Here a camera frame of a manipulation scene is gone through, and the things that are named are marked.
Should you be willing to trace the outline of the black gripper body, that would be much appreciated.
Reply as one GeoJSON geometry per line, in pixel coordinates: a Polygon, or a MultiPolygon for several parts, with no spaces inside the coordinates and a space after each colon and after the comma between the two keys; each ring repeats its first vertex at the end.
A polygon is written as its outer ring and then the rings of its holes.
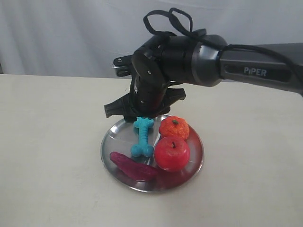
{"type": "Polygon", "coordinates": [[[136,76],[132,79],[128,94],[104,105],[107,118],[125,113],[138,113],[140,117],[147,118],[150,114],[167,114],[171,105],[186,98],[182,88],[170,88],[170,83],[156,87],[136,76]]]}

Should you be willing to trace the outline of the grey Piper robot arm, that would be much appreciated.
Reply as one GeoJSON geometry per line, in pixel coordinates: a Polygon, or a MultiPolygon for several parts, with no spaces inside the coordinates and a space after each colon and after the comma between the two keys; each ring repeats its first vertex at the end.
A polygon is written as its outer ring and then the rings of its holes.
{"type": "Polygon", "coordinates": [[[228,45],[206,35],[219,49],[185,36],[153,36],[132,55],[114,59],[119,77],[131,75],[128,94],[104,106],[106,117],[155,118],[186,97],[179,84],[214,87],[224,80],[303,92],[303,45],[228,45]]]}

